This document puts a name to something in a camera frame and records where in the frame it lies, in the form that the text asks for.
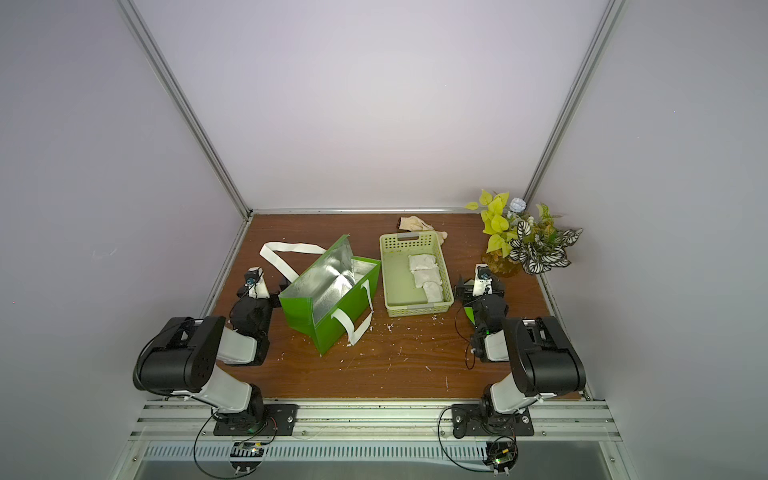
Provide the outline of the white ice pack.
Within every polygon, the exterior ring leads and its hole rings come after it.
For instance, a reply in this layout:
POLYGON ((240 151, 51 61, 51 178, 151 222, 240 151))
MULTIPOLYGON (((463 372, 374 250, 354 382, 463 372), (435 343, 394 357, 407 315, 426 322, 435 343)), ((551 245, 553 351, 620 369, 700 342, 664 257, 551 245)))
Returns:
POLYGON ((432 281, 426 281, 422 285, 428 303, 443 302, 442 285, 432 281))
POLYGON ((408 257, 411 272, 436 270, 439 268, 436 257, 431 254, 417 254, 408 257))
POLYGON ((422 288, 426 281, 436 282, 442 285, 442 277, 439 268, 415 270, 412 272, 416 288, 422 288))

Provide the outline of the green insulated delivery bag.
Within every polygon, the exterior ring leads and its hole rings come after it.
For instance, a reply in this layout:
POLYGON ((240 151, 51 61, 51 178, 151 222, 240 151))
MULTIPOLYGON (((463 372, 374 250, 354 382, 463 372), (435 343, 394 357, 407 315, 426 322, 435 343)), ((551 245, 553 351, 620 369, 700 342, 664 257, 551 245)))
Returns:
POLYGON ((369 331, 381 262, 355 256, 346 235, 331 247, 315 244, 267 242, 261 257, 288 281, 278 295, 288 326, 308 336, 320 355, 340 339, 356 345, 369 331), (315 255, 317 259, 298 273, 283 253, 315 255))

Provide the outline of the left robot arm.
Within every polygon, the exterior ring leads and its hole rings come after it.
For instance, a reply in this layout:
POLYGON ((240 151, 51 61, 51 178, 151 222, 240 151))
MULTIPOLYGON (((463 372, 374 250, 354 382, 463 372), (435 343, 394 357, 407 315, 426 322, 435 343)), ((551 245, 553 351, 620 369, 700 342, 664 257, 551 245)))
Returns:
POLYGON ((227 317, 174 317, 142 349, 132 380, 140 390, 163 397, 188 397, 209 406, 227 431, 255 432, 266 420, 259 387, 218 366, 260 366, 268 355, 268 333, 278 303, 263 270, 244 275, 227 317))

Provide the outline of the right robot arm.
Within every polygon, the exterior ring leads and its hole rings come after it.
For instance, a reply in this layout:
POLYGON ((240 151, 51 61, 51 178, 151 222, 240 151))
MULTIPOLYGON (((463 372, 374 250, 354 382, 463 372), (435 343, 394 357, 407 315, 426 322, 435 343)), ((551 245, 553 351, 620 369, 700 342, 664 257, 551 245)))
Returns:
POLYGON ((485 363, 505 363, 509 373, 486 387, 482 419, 511 417, 540 400, 579 392, 586 370, 559 320, 512 317, 501 283, 491 274, 461 278, 455 295, 472 324, 468 351, 485 363))

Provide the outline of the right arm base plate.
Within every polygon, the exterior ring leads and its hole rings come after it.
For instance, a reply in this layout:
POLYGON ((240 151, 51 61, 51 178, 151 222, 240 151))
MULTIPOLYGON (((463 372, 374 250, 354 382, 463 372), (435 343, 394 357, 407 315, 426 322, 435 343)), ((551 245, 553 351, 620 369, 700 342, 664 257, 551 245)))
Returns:
POLYGON ((533 437, 533 420, 528 409, 499 414, 479 404, 453 404, 450 407, 452 434, 456 439, 479 436, 533 437))

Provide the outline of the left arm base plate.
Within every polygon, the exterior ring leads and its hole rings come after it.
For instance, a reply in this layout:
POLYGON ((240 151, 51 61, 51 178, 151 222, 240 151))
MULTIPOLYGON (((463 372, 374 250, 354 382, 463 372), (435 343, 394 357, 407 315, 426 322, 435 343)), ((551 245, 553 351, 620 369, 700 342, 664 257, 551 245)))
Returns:
POLYGON ((215 436, 291 436, 299 406, 290 403, 266 404, 260 413, 215 414, 215 436))

